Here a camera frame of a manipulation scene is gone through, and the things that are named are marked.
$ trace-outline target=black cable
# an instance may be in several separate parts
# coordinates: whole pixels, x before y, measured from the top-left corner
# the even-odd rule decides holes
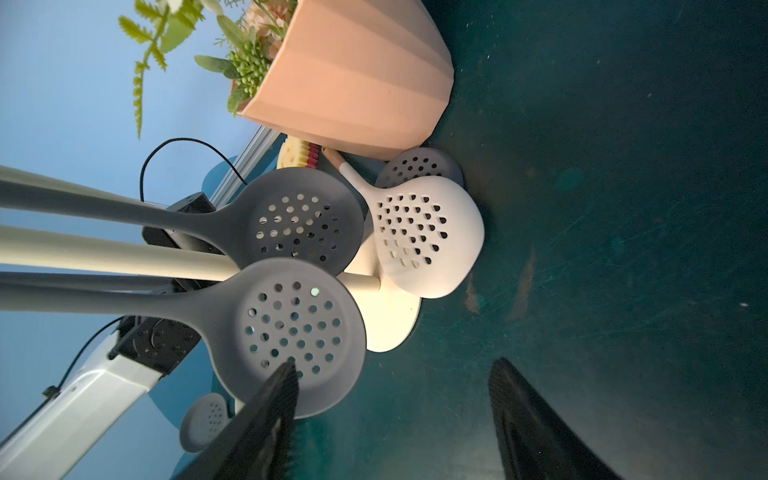
[[[61,381],[58,383],[58,385],[57,386],[51,385],[43,391],[43,395],[45,396],[45,400],[43,400],[43,403],[41,403],[40,406],[34,410],[34,412],[30,413],[29,416],[18,425],[18,427],[13,429],[13,432],[11,432],[7,437],[5,437],[2,442],[0,442],[0,449],[6,443],[8,443],[8,440],[10,440],[13,437],[13,435],[16,435],[19,430],[23,429],[24,425],[27,425],[29,421],[32,420],[35,417],[35,415],[38,414],[38,412],[43,410],[43,407],[45,407],[48,404],[48,402],[58,397],[58,394],[61,392],[61,387],[64,386],[64,383],[67,381],[67,377],[69,377],[69,373],[74,368],[74,365],[78,362],[78,360],[80,359],[80,356],[83,354],[85,349],[87,349],[88,345],[90,345],[91,342],[94,341],[94,339],[99,335],[99,333],[104,332],[110,326],[114,325],[115,323],[119,322],[122,319],[123,317],[112,320],[108,324],[102,326],[96,333],[93,334],[93,336],[91,336],[91,338],[88,339],[88,341],[83,345],[83,348],[81,348],[78,354],[74,356],[74,360],[72,360],[72,363],[69,364],[69,368],[64,373],[64,376],[61,377]]]
[[[248,185],[248,182],[245,181],[245,179],[240,175],[240,173],[237,171],[234,165],[232,165],[232,162],[230,162],[227,157],[225,157],[221,152],[219,152],[213,145],[207,144],[202,140],[198,140],[196,138],[185,138],[185,137],[179,137],[179,138],[171,138],[170,140],[166,140],[160,145],[157,146],[154,150],[152,150],[152,153],[149,154],[149,157],[147,157],[147,160],[144,161],[144,165],[141,167],[141,175],[139,175],[139,199],[141,201],[144,201],[144,172],[147,170],[147,165],[149,164],[149,161],[152,160],[152,157],[162,148],[168,145],[170,142],[174,141],[193,141],[197,142],[198,144],[203,144],[206,147],[210,148],[211,150],[215,151],[219,154],[219,157],[222,157],[225,162],[227,162],[227,165],[230,166],[232,171],[237,175],[237,178],[240,178],[240,181],[243,182],[243,185]]]

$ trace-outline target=dish brush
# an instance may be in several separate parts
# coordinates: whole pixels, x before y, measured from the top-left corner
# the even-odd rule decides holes
[[[283,142],[277,157],[277,168],[317,168],[320,146],[290,135]]]

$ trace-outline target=slotted spoon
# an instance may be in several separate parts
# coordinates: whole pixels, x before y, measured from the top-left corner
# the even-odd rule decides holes
[[[445,177],[464,187],[462,168],[446,152],[419,147],[393,158],[376,178],[374,187],[392,188],[418,177]]]
[[[227,401],[218,393],[201,396],[192,404],[179,427],[179,443],[187,453],[205,449],[229,424]]]
[[[204,338],[224,388],[250,401],[283,362],[300,377],[297,418],[340,401],[357,380],[366,330],[349,291],[309,262],[272,258],[203,290],[166,295],[0,283],[0,310],[175,319]]]
[[[0,180],[0,206],[182,230],[244,268],[265,258],[308,260],[336,275],[362,243],[362,211],[352,192],[311,168],[258,177],[229,205],[184,214],[74,192]]]
[[[422,298],[455,290],[475,264],[485,238],[482,217],[469,194],[437,176],[376,188],[339,152],[324,147],[323,153],[366,199],[376,254],[395,285]]]

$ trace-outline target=yellow sponge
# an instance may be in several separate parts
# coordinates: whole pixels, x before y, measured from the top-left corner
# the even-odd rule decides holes
[[[288,136],[280,148],[277,168],[309,167],[317,168],[319,147],[297,137]]]

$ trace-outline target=small gray slotted spoon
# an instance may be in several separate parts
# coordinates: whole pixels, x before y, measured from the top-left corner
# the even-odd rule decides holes
[[[419,177],[445,177],[464,187],[462,168],[444,151],[429,147],[412,148],[393,158],[379,172],[376,188],[392,188]]]
[[[179,443],[186,453],[205,449],[230,422],[227,401],[218,393],[201,396],[192,404],[179,427]]]
[[[280,364],[295,362],[297,418],[344,398],[366,354],[366,329],[349,291],[321,268],[290,258],[262,260],[217,285],[166,295],[0,283],[0,310],[178,320],[203,337],[219,380],[243,403]]]
[[[308,260],[341,273],[362,243],[360,205],[336,178],[313,168],[258,177],[229,205],[184,214],[0,180],[0,207],[182,230],[206,240],[244,268],[265,258]]]

